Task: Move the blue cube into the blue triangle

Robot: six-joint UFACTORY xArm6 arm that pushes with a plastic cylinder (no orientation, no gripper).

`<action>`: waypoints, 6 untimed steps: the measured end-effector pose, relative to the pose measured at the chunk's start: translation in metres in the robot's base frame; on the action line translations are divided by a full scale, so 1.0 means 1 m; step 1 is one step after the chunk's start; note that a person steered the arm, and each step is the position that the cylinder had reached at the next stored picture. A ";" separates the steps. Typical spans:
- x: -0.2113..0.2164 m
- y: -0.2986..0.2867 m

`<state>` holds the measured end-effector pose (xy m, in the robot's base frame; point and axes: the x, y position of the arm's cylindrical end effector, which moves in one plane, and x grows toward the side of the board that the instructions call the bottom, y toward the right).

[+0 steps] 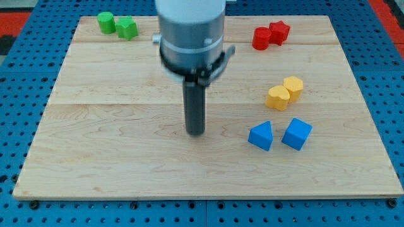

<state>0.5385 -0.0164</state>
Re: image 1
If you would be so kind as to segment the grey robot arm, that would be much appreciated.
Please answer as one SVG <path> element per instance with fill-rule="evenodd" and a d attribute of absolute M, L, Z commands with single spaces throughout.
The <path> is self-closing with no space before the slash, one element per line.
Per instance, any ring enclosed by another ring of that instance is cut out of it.
<path fill-rule="evenodd" d="M 225 0 L 156 0 L 160 46 L 165 70 L 172 76 L 207 87 L 220 77 L 235 46 L 223 50 Z"/>

